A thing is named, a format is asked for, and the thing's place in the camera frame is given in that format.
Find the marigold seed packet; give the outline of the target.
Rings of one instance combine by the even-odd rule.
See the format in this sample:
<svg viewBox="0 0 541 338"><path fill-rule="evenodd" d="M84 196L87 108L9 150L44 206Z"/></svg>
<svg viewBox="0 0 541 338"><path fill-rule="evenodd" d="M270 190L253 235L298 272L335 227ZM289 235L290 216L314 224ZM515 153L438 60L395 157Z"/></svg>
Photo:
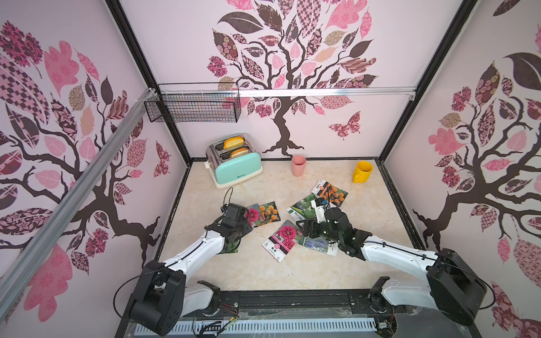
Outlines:
<svg viewBox="0 0 541 338"><path fill-rule="evenodd" d="M259 206L260 217L255 222L254 226L259 227L269 223L281 221L281 217L274 201Z"/></svg>
<svg viewBox="0 0 541 338"><path fill-rule="evenodd" d="M331 206L341 207L346 200L348 193L326 180L319 180L311 189L311 193L319 198L325 199Z"/></svg>

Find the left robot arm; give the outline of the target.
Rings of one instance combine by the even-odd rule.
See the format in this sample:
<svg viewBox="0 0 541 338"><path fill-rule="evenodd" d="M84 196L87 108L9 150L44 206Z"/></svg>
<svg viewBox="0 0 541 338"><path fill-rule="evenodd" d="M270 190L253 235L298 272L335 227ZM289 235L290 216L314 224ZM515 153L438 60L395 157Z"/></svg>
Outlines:
<svg viewBox="0 0 541 338"><path fill-rule="evenodd" d="M220 308L221 289L204 280L191 287L187 282L212 257L238 244L252 231L249 209L225 204L222 214L204 228L203 235L183 252L164 262L150 261L136 277L122 319L165 336L186 315L200 312L215 315Z"/></svg>

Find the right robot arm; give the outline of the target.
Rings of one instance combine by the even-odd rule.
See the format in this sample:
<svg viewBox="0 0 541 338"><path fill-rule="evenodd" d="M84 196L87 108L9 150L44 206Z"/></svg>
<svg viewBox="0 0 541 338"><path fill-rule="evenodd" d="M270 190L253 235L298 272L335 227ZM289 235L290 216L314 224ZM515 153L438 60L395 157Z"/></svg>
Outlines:
<svg viewBox="0 0 541 338"><path fill-rule="evenodd" d="M438 310L460 325L472 325L487 293L487 285L451 249L431 252L384 240L352 226L338 207L316 208L313 218L296 221L304 237L323 237L352 258L390 266L415 277L400 281L380 277L369 292L374 311L414 306Z"/></svg>

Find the green gourd seed packet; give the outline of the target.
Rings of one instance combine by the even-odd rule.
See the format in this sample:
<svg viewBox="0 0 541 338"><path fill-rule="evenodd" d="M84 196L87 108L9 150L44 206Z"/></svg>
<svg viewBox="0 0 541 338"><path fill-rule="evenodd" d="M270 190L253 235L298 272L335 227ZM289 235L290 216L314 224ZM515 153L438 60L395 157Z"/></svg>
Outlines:
<svg viewBox="0 0 541 338"><path fill-rule="evenodd" d="M295 221L317 218L315 206L318 204L318 202L322 201L323 199L321 197L318 197L315 194L310 194L290 206L287 209L287 212Z"/></svg>

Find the hollyhock seed packet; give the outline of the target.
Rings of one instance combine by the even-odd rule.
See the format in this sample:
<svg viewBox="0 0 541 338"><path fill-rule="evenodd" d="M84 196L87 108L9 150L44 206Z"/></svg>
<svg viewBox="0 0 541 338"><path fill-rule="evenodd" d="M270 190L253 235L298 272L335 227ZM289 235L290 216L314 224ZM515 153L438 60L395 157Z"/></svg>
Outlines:
<svg viewBox="0 0 541 338"><path fill-rule="evenodd" d="M302 238L301 230L293 222L285 221L262 247L281 263Z"/></svg>
<svg viewBox="0 0 541 338"><path fill-rule="evenodd" d="M247 219L252 228L255 228L261 220L261 210L259 204L253 204L247 207L248 215Z"/></svg>

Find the lavender seed packet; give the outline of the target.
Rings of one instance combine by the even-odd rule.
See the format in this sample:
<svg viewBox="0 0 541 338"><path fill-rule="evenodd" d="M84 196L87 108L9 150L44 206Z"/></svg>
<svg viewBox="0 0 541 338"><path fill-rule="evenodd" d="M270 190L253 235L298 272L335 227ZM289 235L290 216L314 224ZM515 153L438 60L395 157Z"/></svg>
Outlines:
<svg viewBox="0 0 541 338"><path fill-rule="evenodd" d="M330 242L324 237L309 238L304 237L300 240L299 244L307 249L311 249L328 256L337 256L339 249L336 242Z"/></svg>

